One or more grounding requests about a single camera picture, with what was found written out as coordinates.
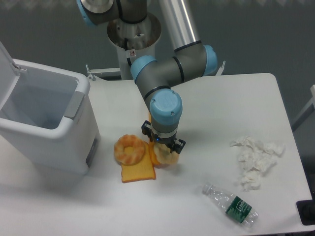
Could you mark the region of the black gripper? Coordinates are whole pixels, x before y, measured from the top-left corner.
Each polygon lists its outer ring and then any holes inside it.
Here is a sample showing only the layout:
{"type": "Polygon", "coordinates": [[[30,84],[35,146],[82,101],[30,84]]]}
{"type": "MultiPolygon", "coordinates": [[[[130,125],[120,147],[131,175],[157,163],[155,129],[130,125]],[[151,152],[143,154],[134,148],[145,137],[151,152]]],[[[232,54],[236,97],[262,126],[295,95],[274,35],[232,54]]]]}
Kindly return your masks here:
{"type": "Polygon", "coordinates": [[[180,154],[186,145],[186,141],[182,139],[177,140],[176,129],[171,133],[158,133],[156,130],[154,130],[151,123],[146,120],[142,124],[141,130],[144,135],[148,136],[150,142],[153,141],[156,143],[165,144],[170,149],[170,153],[176,152],[180,154]]]}

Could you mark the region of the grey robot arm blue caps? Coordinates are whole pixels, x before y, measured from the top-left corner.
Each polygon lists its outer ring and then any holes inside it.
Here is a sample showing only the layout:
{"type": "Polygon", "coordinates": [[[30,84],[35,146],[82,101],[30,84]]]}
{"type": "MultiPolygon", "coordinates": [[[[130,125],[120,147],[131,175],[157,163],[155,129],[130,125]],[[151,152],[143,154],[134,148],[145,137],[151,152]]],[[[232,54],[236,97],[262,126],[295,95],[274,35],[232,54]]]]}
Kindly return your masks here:
{"type": "Polygon", "coordinates": [[[175,53],[166,61],[148,53],[160,37],[161,25],[147,10],[145,0],[79,0],[77,5],[88,25],[108,24],[108,37],[121,56],[121,76],[134,80],[151,115],[142,133],[180,153],[185,141],[176,134],[183,106],[172,88],[210,75],[218,65],[214,49],[200,40],[189,3],[159,2],[175,53]]]}

